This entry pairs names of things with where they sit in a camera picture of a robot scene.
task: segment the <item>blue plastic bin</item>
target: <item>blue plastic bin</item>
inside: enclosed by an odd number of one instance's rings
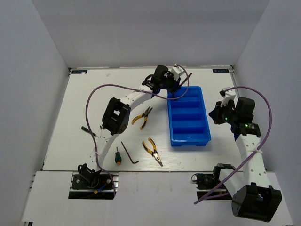
[[[181,87],[175,97],[185,90],[186,87]],[[190,86],[185,96],[167,103],[171,146],[205,146],[211,140],[201,87]]]

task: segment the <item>pliers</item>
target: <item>pliers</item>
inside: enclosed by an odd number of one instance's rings
[[[163,164],[162,164],[162,161],[158,155],[158,152],[157,152],[157,147],[155,145],[155,142],[149,137],[149,141],[154,149],[154,151],[152,151],[151,149],[149,149],[146,145],[145,145],[145,142],[142,141],[142,146],[143,148],[149,153],[151,154],[152,156],[155,157],[155,160],[160,164],[161,167],[163,167]]]
[[[148,109],[145,110],[145,112],[143,112],[142,114],[138,115],[137,117],[135,117],[132,120],[132,125],[135,123],[135,121],[137,121],[138,119],[144,117],[144,123],[142,124],[142,126],[140,127],[140,130],[142,130],[145,125],[146,125],[146,121],[147,121],[147,117],[149,116],[149,113],[152,111],[151,106],[148,107]]]

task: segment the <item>gray wall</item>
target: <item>gray wall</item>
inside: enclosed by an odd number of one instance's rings
[[[0,1],[0,224],[19,225],[68,69],[30,0]]]
[[[263,146],[269,170],[279,180],[294,225],[301,225],[301,1],[272,0],[235,67],[238,83],[267,97],[273,113],[270,137]],[[265,103],[256,95],[255,122],[268,127]]]
[[[229,65],[269,0],[32,0],[68,67]]]

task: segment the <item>black label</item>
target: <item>black label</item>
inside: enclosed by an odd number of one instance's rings
[[[88,70],[73,70],[71,74],[87,74]]]
[[[212,69],[213,73],[229,73],[228,69]]]

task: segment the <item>screwdriver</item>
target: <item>screwdriver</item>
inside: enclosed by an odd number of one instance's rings
[[[84,127],[84,126],[82,126],[81,129],[82,129],[83,131],[87,132],[87,133],[90,133],[90,134],[92,133],[92,135],[93,135],[94,137],[98,137],[95,133],[91,132],[89,129],[87,129],[87,128]]]
[[[120,152],[118,151],[118,148],[116,147],[117,152],[115,153],[115,162],[117,165],[121,164],[121,156],[120,156]]]

